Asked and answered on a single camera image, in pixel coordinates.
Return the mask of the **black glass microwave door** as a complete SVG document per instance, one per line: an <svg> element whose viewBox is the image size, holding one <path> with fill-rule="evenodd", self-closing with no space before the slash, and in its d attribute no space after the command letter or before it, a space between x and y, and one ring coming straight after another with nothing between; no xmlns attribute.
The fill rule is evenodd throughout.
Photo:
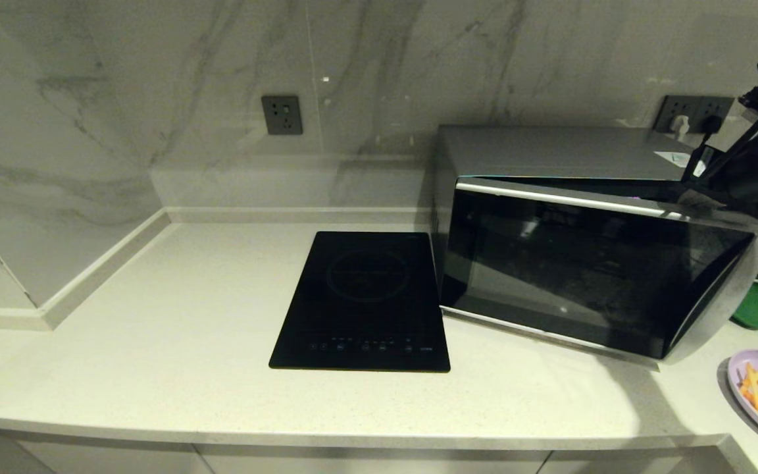
<svg viewBox="0 0 758 474"><path fill-rule="evenodd" d="M758 273L758 220L684 194L664 180L463 176L436 185L440 306L676 363L719 332Z"/></svg>

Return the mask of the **white paper sheet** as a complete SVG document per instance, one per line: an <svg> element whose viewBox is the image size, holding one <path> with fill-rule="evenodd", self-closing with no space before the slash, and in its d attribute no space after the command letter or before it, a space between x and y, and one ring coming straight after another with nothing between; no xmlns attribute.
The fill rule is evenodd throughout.
<svg viewBox="0 0 758 474"><path fill-rule="evenodd" d="M691 154L689 153L655 152L655 154L660 156L662 159L668 161L672 165L676 165L678 168L681 168L682 170L686 170L691 160ZM703 174L704 171L706 171L706 165L703 162L703 160L699 160L697 162L697 165L695 166L693 174L695 176L701 176L701 174Z"/></svg>

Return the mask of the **black glass induction cooktop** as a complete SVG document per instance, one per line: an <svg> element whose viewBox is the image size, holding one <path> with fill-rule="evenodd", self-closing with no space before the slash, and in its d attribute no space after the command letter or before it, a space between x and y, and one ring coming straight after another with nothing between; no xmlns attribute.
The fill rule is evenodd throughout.
<svg viewBox="0 0 758 474"><path fill-rule="evenodd" d="M271 369L446 374L429 234L319 231Z"/></svg>

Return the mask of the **grey double wall socket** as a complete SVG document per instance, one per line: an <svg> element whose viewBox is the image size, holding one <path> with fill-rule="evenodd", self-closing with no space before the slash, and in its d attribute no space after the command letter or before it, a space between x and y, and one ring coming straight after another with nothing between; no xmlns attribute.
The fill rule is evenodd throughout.
<svg viewBox="0 0 758 474"><path fill-rule="evenodd" d="M659 133L671 133L670 124L675 116L689 116L690 129L688 133L703 134L703 121L710 115L726 119L733 97L710 95L674 95L667 94L662 100L661 108L655 118L652 130Z"/></svg>

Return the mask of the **grey single wall socket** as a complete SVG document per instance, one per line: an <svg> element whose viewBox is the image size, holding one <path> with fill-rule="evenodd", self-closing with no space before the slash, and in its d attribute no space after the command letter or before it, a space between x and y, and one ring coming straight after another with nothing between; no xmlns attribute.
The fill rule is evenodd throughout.
<svg viewBox="0 0 758 474"><path fill-rule="evenodd" d="M296 95L264 95L261 104L268 135L303 135L303 117Z"/></svg>

